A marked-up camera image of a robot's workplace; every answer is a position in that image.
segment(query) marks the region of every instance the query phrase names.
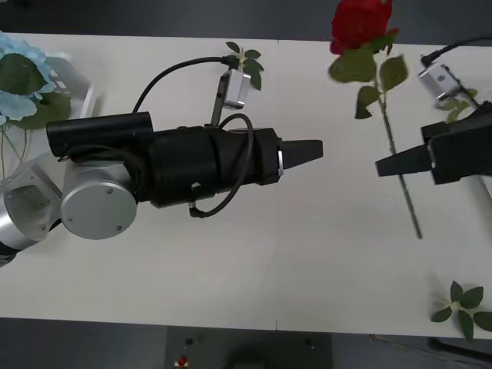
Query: table surface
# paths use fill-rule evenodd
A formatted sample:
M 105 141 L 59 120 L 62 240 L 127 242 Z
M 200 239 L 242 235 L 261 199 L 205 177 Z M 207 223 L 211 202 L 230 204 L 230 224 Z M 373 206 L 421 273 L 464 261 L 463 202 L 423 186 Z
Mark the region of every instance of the table surface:
M 74 57 L 104 92 L 100 115 L 132 109 L 160 71 L 223 55 L 224 40 L 24 35 Z M 283 139 L 319 138 L 324 158 L 287 171 L 279 184 L 242 188 L 216 217 L 192 219 L 185 205 L 139 206 L 122 235 L 89 241 L 63 227 L 0 269 L 0 317 L 459 336 L 429 322 L 452 280 L 484 285 L 492 308 L 492 212 L 473 180 L 434 186 L 407 176 L 424 239 L 413 228 L 396 178 L 379 178 L 388 155 L 381 117 L 355 121 L 358 84 L 327 77 L 326 42 L 238 40 L 262 53 L 262 91 L 244 113 Z M 419 127 L 444 113 L 416 78 L 419 55 L 436 47 L 397 45 L 411 78 L 389 94 L 399 150 L 421 143 Z M 489 48 L 462 48 L 445 61 L 479 98 L 491 98 Z M 155 130 L 202 125 L 224 66 L 168 76 L 148 96 Z M 201 202 L 211 208 L 221 196 Z M 476 331 L 476 337 L 492 334 Z

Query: blue artificial flower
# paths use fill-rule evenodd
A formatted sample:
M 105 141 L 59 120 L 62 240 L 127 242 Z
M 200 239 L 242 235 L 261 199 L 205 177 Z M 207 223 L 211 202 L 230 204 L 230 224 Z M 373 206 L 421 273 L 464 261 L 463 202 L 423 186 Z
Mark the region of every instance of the blue artificial flower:
M 41 94 L 53 92 L 55 89 L 50 78 L 52 68 L 45 63 L 46 54 L 41 49 L 30 46 L 25 40 L 15 40 L 0 32 L 0 59 L 7 54 L 20 54 L 29 58 L 36 64 L 47 83 L 29 96 L 13 95 L 0 91 L 0 125 L 6 122 L 5 117 L 20 121 L 24 117 L 34 115 L 37 108 L 32 100 L 39 101 L 42 99 Z

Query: rose stem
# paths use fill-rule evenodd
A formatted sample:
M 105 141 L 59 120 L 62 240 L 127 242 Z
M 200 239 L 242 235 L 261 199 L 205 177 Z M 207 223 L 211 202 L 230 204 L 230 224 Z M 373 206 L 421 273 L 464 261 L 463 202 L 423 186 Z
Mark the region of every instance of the rose stem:
M 376 89 L 378 89 L 377 81 L 374 82 L 374 85 Z M 381 96 L 377 98 L 377 102 L 379 103 L 379 108 L 381 109 L 381 113 L 383 115 L 387 140 L 390 142 L 390 152 L 392 155 L 395 155 L 397 153 L 397 149 L 394 145 L 393 132 L 391 130 L 390 119 L 388 118 L 386 112 L 386 92 L 384 92 L 384 102 L 381 100 Z M 407 202 L 408 211 L 410 212 L 410 216 L 412 218 L 412 224 L 414 225 L 415 233 L 417 234 L 417 238 L 421 240 L 422 230 L 418 223 L 417 215 L 415 214 L 414 203 L 412 202 L 412 199 L 410 197 L 410 192 L 408 191 L 407 182 L 405 182 L 405 178 L 403 177 L 403 175 L 398 175 L 398 181 L 400 182 L 401 190 L 403 191 L 405 201 Z

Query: black cable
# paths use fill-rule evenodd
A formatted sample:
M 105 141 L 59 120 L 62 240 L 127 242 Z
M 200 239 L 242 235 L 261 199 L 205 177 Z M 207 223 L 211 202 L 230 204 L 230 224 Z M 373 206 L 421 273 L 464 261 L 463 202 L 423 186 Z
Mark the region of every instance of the black cable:
M 244 179 L 246 178 L 246 174 L 248 173 L 249 163 L 251 161 L 251 156 L 253 154 L 253 144 L 254 144 L 253 124 L 251 123 L 251 120 L 246 115 L 237 113 L 237 114 L 230 115 L 225 120 L 223 120 L 223 122 L 219 125 L 219 128 L 223 128 L 227 123 L 233 121 L 234 119 L 242 119 L 244 123 L 246 123 L 246 126 L 248 127 L 248 148 L 246 151 L 246 158 L 244 159 L 244 164 L 243 164 L 243 168 L 241 169 L 241 173 L 239 174 L 239 177 L 236 183 L 234 184 L 234 187 L 228 193 L 226 198 L 222 200 L 222 202 L 212 210 L 201 211 L 196 208 L 195 204 L 193 204 L 193 206 L 190 208 L 190 216 L 192 216 L 193 218 L 209 218 L 213 215 L 216 215 L 219 211 L 224 209 L 229 204 L 229 202 L 231 202 L 232 198 L 236 195 L 239 188 L 242 186 Z
M 421 57 L 421 63 L 425 68 L 429 68 L 437 58 L 439 58 L 442 54 L 446 52 L 450 52 L 451 50 L 455 48 L 459 48 L 460 46 L 463 45 L 468 45 L 474 42 L 486 41 L 486 40 L 489 41 L 492 40 L 492 36 L 478 36 L 478 37 L 467 38 L 465 40 L 455 42 L 451 45 L 443 47 L 441 50 L 436 50 L 435 52 L 431 52 L 429 55 L 424 55 L 423 57 Z
M 182 63 L 176 64 L 176 65 L 173 65 L 172 67 L 166 69 L 165 71 L 163 71 L 162 73 L 157 75 L 151 81 L 151 83 L 148 84 L 148 86 L 145 88 L 145 90 L 141 93 L 140 98 L 138 98 L 137 104 L 135 104 L 135 107 L 133 108 L 133 113 L 136 113 L 138 111 L 138 109 L 141 106 L 141 103 L 144 102 L 144 100 L 147 97 L 150 90 L 152 90 L 152 88 L 157 84 L 157 82 L 162 80 L 166 75 L 172 73 L 173 71 L 177 71 L 178 69 L 181 69 L 184 67 L 189 67 L 190 65 L 203 64 L 203 63 L 222 63 L 222 64 L 226 64 L 229 67 L 233 68 L 235 65 L 238 64 L 238 58 L 233 56 L 233 55 L 221 56 L 221 57 L 211 56 L 208 58 L 198 58 L 198 59 L 188 60 L 188 61 L 184 61 Z

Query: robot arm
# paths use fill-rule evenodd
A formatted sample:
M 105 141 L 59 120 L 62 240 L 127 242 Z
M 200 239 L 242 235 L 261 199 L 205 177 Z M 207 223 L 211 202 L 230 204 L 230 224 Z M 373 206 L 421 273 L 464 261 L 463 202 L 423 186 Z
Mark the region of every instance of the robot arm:
M 205 59 L 230 60 L 197 60 Z M 158 76 L 134 111 L 151 86 L 177 68 Z M 244 106 L 249 84 L 250 76 L 234 68 L 222 75 L 205 126 L 154 131 L 146 112 L 49 123 L 52 154 L 67 161 L 63 189 L 37 161 L 0 182 L 0 267 L 59 224 L 82 238 L 114 237 L 130 227 L 138 204 L 147 201 L 156 208 L 188 203 L 192 217 L 208 218 L 242 185 L 276 183 L 284 170 L 321 158 L 321 141 L 284 141 L 273 128 L 253 129 L 243 114 L 218 123 L 222 108 Z M 226 131 L 236 118 L 248 129 Z M 197 209 L 196 201 L 225 191 L 228 196 L 212 211 Z

